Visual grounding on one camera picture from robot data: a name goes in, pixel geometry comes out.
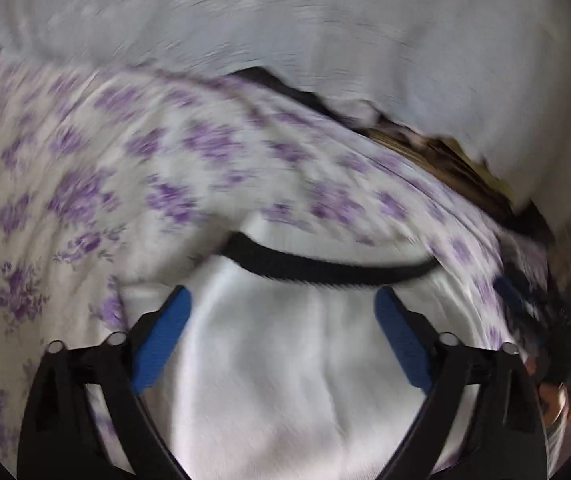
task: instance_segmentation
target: white bedsheet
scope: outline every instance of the white bedsheet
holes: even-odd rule
[[[0,58],[0,459],[11,471],[44,345],[101,342],[124,326],[120,290],[184,282],[251,214],[347,245],[421,244],[454,284],[443,293],[475,320],[470,342],[497,348],[511,339],[491,288],[499,228],[401,156],[233,77]],[[394,431],[407,424],[385,416]],[[99,411],[98,421],[122,463],[109,418]],[[193,432],[194,446],[217,434],[217,423]],[[172,446],[170,428],[162,431]],[[296,438],[292,431],[283,420],[265,447],[247,449],[260,474],[227,470],[230,478],[288,478],[314,449],[273,460],[280,435]],[[210,446],[217,463],[234,444]],[[188,464],[194,449],[173,447]],[[380,464],[371,458],[358,475],[337,478],[374,478]],[[195,480],[214,478],[199,463]]]
[[[528,198],[571,120],[571,0],[0,0],[0,47],[223,75],[457,139]]]

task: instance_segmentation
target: bed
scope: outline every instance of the bed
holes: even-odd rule
[[[402,156],[238,76],[185,74],[154,62],[128,68],[131,60],[118,57],[98,66],[19,54],[0,53],[0,460],[11,473],[44,345],[91,346],[126,329],[131,295],[184,282],[248,218],[346,250],[425,248],[447,273],[453,307],[445,319],[469,320],[464,342],[497,349],[513,340],[491,286],[499,239],[525,247],[535,267],[542,248]],[[261,391],[251,381],[244,387]],[[373,388],[385,397],[385,385]],[[248,471],[308,478],[312,456],[337,455],[344,457],[338,478],[374,478],[421,400],[415,392],[400,398],[363,411],[364,426],[376,426],[388,446],[366,440],[367,451],[348,449],[345,434],[343,443],[280,455],[283,442],[310,437],[286,416],[272,421],[261,449],[251,448],[257,428],[221,441],[207,417],[186,447],[172,424],[190,402],[172,397],[163,381],[147,394],[166,443],[194,478]],[[101,397],[94,401],[111,459],[128,468]],[[287,413],[285,404],[275,406]],[[393,424],[377,425],[390,410]],[[460,414],[440,466],[456,457],[469,416]],[[244,444],[245,454],[227,462]],[[194,460],[195,449],[216,467]]]

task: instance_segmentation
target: white duvet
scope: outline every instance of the white duvet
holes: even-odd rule
[[[571,131],[571,0],[0,0],[0,48],[223,75],[264,66],[539,186]]]

